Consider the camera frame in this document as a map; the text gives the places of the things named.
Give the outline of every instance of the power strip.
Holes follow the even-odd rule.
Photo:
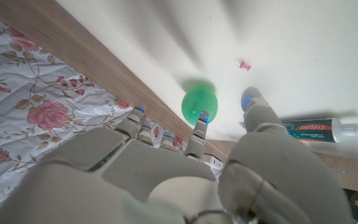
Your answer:
[[[224,163],[217,159],[216,157],[208,154],[203,155],[203,162],[207,162],[208,164],[211,164],[212,166],[215,166],[217,169],[223,169]]]

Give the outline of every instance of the colgate logo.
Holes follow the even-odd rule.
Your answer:
[[[295,131],[310,131],[310,130],[332,130],[332,128],[328,125],[323,125],[323,124],[305,124],[295,129]]]

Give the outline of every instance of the green balloon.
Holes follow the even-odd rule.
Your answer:
[[[218,112],[218,99],[210,88],[200,85],[186,93],[181,112],[190,124],[196,125],[200,112],[204,110],[209,112],[209,122],[212,122]]]

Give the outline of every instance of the wooden surface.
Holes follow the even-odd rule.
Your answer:
[[[110,51],[54,0],[0,0],[0,19],[45,47],[114,96],[134,106],[143,101],[146,115],[187,141],[191,128],[145,86]],[[226,142],[207,141],[205,153],[226,161]],[[358,191],[358,161],[316,154],[342,187]]]
[[[328,166],[343,188],[358,191],[358,160],[315,154]]]

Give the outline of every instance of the bed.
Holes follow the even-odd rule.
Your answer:
[[[131,109],[0,21],[0,203],[45,154],[90,129],[114,129]],[[159,147],[165,129],[147,120]],[[186,148],[177,136],[173,145]]]

